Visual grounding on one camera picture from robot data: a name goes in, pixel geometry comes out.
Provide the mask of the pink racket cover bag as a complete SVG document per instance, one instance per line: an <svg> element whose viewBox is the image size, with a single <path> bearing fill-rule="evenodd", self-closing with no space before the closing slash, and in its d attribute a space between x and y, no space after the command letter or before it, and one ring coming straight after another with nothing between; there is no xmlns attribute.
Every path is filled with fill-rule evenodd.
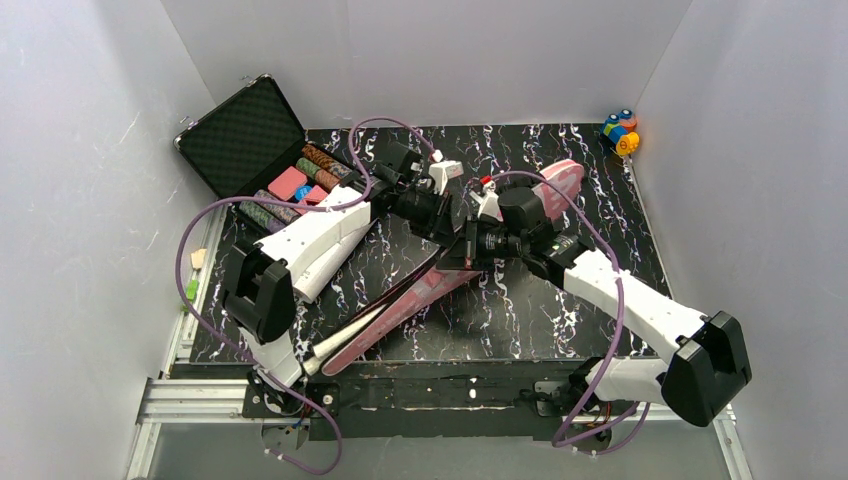
<svg viewBox="0 0 848 480"><path fill-rule="evenodd" d="M532 190L542 199L547 216L551 220L560 219L568 204L554 189L559 188L573 199L580 191L584 167L572 160L562 160L545 167L540 175L552 185L537 184ZM480 275L478 271L439 270L436 260L440 256L440 252L432 254L412 274L357 314L351 322L371 311L380 312L372 323L331 354L318 371L326 376L340 373L406 319Z"/></svg>

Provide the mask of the pink badminton racket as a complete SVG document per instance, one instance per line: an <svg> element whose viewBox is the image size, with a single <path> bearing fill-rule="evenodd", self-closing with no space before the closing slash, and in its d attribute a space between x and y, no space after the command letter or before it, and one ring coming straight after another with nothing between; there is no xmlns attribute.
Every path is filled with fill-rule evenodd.
<svg viewBox="0 0 848 480"><path fill-rule="evenodd" d="M312 356L302 363L304 374L311 376L317 373L321 365L330 357L331 354L352 340L379 315L380 312L377 310L363 314L360 318L350 322L326 340L314 345L312 348Z"/></svg>

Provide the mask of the white shuttlecock tube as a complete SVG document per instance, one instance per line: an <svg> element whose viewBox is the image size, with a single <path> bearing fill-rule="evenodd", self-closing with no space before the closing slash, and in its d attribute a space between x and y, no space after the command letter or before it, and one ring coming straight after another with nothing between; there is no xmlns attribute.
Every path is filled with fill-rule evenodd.
<svg viewBox="0 0 848 480"><path fill-rule="evenodd" d="M315 260L293 284L296 296L306 303L314 303L372 226L373 222L355 230Z"/></svg>

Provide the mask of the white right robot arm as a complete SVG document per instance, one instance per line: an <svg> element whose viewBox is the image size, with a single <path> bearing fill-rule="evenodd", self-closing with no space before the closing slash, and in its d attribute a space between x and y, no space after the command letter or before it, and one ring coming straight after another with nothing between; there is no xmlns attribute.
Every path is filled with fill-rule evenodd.
<svg viewBox="0 0 848 480"><path fill-rule="evenodd" d="M502 217L470 215L438 260L441 270L483 271L498 259L519 259L538 278L622 320L646 341L653 359L587 360L568 380L568 398L585 407L632 401L669 407L705 427L751 381L739 321L681 305L615 268L612 258L579 236L556 228L527 187L497 200Z"/></svg>

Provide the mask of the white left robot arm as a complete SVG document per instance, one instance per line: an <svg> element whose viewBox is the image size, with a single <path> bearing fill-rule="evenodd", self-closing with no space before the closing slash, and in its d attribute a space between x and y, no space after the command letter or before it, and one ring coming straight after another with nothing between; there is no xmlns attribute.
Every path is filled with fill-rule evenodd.
<svg viewBox="0 0 848 480"><path fill-rule="evenodd" d="M224 281L223 308L237 323L258 364L260 378L288 393L326 359L351 363L385 332L464 282L459 273L436 267L431 255L414 274L387 291L352 324L320 344L307 362L298 360L290 328L298 301L312 302L330 277L364 238L376 217L391 212L411 231L430 241L448 236L450 180L461 176L461 162L434 151L427 171L418 156L375 164L370 172L350 172L315 205L282 230L245 247L231 249Z"/></svg>

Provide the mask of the black front mounting base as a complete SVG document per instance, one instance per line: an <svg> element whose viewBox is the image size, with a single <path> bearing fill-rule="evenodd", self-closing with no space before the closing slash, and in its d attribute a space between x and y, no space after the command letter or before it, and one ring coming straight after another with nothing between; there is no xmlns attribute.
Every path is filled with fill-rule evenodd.
<svg viewBox="0 0 848 480"><path fill-rule="evenodd" d="M293 388L325 408L344 438L530 437L548 440L576 399L581 359L355 362Z"/></svg>

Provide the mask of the black poker chip case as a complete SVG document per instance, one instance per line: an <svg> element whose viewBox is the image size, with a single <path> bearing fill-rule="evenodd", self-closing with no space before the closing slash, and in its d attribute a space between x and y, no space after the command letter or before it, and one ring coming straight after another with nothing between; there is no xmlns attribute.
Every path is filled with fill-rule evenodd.
<svg viewBox="0 0 848 480"><path fill-rule="evenodd" d="M309 142L276 80L263 74L181 132L174 145L219 198L253 196Z"/></svg>

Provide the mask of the beige wooden block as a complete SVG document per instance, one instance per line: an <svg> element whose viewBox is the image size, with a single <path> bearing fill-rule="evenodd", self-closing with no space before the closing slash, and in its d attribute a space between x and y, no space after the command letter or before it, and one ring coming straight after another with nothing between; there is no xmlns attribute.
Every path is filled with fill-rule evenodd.
<svg viewBox="0 0 848 480"><path fill-rule="evenodd" d="M189 254L189 260L193 270L200 270L203 268L203 265L206 260L206 254L206 248L199 248Z"/></svg>

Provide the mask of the green clip on rail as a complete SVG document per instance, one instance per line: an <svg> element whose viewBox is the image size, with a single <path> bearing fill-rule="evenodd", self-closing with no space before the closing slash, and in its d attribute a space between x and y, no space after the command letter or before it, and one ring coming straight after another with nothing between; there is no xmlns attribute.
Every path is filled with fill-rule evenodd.
<svg viewBox="0 0 848 480"><path fill-rule="evenodd" d="M197 279L191 279L185 286L184 293L186 295L187 301L190 304L193 304L197 298L199 289L199 281Z"/></svg>

